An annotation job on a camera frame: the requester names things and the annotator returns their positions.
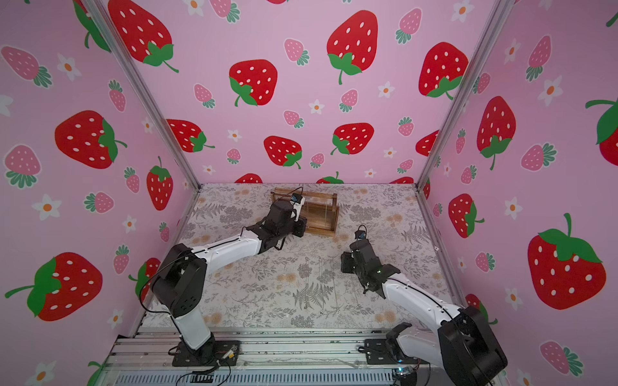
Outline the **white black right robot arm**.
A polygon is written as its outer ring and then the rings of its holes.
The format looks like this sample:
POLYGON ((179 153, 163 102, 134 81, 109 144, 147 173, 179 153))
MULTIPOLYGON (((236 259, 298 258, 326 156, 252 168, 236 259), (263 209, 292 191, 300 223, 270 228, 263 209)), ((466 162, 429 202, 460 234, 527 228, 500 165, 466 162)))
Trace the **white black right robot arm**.
POLYGON ((416 357, 441 368, 455 385, 488 385, 508 366, 489 322, 476 307, 445 302, 415 285, 400 269, 381 263, 367 239, 341 254, 341 272, 357 276, 363 291, 375 292, 412 314, 428 331, 405 323, 389 333, 397 362, 416 357))

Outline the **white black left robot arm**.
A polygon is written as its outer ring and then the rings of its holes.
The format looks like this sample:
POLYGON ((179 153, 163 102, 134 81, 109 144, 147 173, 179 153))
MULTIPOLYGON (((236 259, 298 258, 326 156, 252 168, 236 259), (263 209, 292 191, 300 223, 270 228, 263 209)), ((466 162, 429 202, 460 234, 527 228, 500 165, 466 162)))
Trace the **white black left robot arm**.
POLYGON ((201 360, 214 357, 215 338, 200 310, 206 278, 246 257, 282 249, 288 236, 303 236, 307 228, 307 219, 301 216, 304 203, 304 197, 294 193, 288 201, 273 202, 264 219, 236 236, 195 248, 177 244, 146 280, 191 354, 201 360))

